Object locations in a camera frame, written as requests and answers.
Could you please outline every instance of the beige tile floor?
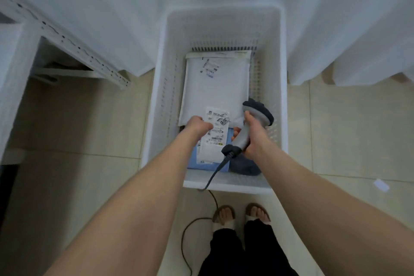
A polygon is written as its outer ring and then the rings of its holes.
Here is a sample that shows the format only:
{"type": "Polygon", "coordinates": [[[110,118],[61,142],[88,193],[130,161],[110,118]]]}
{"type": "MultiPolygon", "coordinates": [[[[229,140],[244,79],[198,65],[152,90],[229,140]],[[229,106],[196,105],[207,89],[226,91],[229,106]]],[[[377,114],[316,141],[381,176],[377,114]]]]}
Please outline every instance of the beige tile floor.
{"type": "MultiPolygon", "coordinates": [[[[41,275],[135,172],[152,78],[150,72],[133,79],[129,91],[102,80],[92,86],[68,81],[53,94],[42,95],[41,116],[34,122],[37,135],[31,135],[31,150],[16,180],[2,232],[1,275],[41,275]]],[[[413,93],[413,85],[392,80],[337,88],[317,77],[289,86],[289,152],[304,166],[414,229],[414,158],[408,154],[414,150],[413,93]],[[387,193],[373,185],[376,178],[390,186],[387,193]]],[[[322,275],[275,195],[214,193],[219,204],[235,207],[239,233],[246,204],[263,204],[293,268],[301,276],[322,275]]],[[[208,192],[182,190],[159,275],[189,274],[180,252],[182,231],[195,217],[211,216],[214,208],[208,192]]],[[[208,221],[195,223],[186,233],[184,252],[194,275],[209,252],[211,236],[208,221]]]]}

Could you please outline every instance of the black pants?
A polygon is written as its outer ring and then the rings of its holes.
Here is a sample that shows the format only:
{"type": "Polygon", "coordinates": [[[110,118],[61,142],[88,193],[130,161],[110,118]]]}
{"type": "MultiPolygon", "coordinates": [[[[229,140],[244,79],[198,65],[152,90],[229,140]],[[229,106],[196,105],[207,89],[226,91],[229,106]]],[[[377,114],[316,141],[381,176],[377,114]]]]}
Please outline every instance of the black pants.
{"type": "Polygon", "coordinates": [[[214,232],[210,254],[204,260],[199,276],[298,276],[290,267],[272,227],[260,219],[244,226],[246,250],[232,229],[214,232]]]}

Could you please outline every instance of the hand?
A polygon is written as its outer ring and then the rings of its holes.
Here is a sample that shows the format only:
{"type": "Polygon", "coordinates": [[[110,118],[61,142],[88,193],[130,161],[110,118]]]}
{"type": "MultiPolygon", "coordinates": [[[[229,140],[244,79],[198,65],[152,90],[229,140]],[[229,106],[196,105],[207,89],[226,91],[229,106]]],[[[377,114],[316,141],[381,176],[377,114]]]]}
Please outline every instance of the hand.
{"type": "MultiPolygon", "coordinates": [[[[266,129],[262,127],[260,122],[253,117],[249,111],[244,112],[245,122],[248,122],[250,125],[250,145],[246,148],[245,156],[248,159],[255,160],[258,157],[258,154],[262,151],[263,148],[267,146],[267,143],[272,141],[267,136],[266,129]]],[[[241,131],[240,128],[234,128],[234,136],[231,137],[233,141],[238,133],[241,131]]]]}
{"type": "Polygon", "coordinates": [[[211,129],[213,129],[213,125],[210,122],[203,121],[200,116],[192,116],[185,125],[184,131],[189,131],[197,138],[198,142],[211,129]]]}

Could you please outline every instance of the barcode scanner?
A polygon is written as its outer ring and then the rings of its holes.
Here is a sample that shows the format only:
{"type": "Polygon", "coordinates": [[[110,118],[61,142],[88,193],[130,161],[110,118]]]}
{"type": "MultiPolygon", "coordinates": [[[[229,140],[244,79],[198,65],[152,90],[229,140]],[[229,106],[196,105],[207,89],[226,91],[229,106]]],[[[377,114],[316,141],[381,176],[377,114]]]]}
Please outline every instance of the barcode scanner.
{"type": "MultiPolygon", "coordinates": [[[[245,111],[249,111],[250,114],[262,125],[262,127],[271,126],[273,124],[274,118],[270,111],[261,103],[257,102],[252,98],[245,101],[243,103],[243,113],[245,111]]],[[[227,144],[221,152],[224,154],[225,158],[217,167],[216,171],[214,171],[213,175],[210,177],[207,185],[201,191],[204,191],[210,185],[214,176],[222,169],[227,162],[238,156],[241,152],[243,152],[250,144],[250,125],[248,122],[244,123],[243,128],[239,132],[239,134],[235,137],[231,144],[227,144]]]]}

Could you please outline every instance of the sandal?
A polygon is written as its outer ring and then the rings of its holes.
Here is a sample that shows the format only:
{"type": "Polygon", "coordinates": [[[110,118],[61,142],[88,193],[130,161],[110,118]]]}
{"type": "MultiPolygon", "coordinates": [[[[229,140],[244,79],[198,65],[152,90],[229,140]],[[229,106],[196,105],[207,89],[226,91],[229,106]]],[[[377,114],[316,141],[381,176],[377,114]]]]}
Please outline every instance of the sandal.
{"type": "Polygon", "coordinates": [[[213,232],[219,230],[219,229],[224,229],[224,228],[228,228],[228,229],[233,229],[235,230],[235,211],[234,208],[231,207],[230,205],[222,205],[220,206],[214,213],[213,215],[213,232]],[[231,210],[231,215],[233,216],[233,219],[231,221],[226,221],[224,223],[224,225],[221,224],[221,222],[216,222],[216,220],[219,217],[219,213],[221,210],[229,208],[231,210]]]}
{"type": "Polygon", "coordinates": [[[267,213],[266,209],[258,203],[250,203],[249,205],[246,206],[246,223],[248,221],[255,221],[256,219],[259,219],[258,217],[250,216],[252,208],[254,206],[256,206],[258,209],[261,209],[267,215],[267,218],[269,219],[269,222],[265,223],[265,222],[262,221],[262,223],[264,223],[266,225],[270,225],[271,222],[270,222],[269,214],[267,213]]]}

